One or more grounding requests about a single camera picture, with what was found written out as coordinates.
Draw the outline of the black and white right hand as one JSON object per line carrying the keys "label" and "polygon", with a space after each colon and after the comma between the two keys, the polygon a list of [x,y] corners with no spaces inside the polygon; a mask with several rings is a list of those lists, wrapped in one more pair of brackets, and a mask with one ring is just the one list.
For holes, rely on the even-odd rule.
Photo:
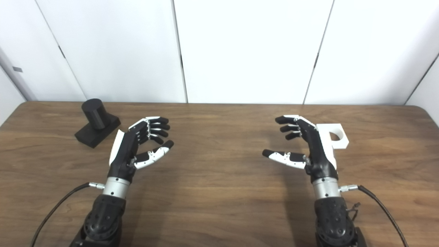
{"label": "black and white right hand", "polygon": [[331,139],[325,140],[323,130],[299,115],[282,115],[275,121],[287,140],[302,138],[308,144],[309,155],[263,150],[262,155],[280,164],[303,169],[310,177],[317,200],[341,197],[338,172]]}

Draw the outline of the black and white left hand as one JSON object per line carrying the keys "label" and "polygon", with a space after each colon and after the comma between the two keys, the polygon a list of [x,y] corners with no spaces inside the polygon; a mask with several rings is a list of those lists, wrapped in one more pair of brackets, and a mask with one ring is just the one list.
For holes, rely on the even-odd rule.
{"label": "black and white left hand", "polygon": [[[103,194],[125,200],[136,171],[154,164],[173,147],[173,141],[163,140],[169,136],[169,130],[169,119],[165,117],[145,117],[131,125],[127,132],[118,130],[111,149]],[[159,146],[138,153],[139,146],[150,140]]]}

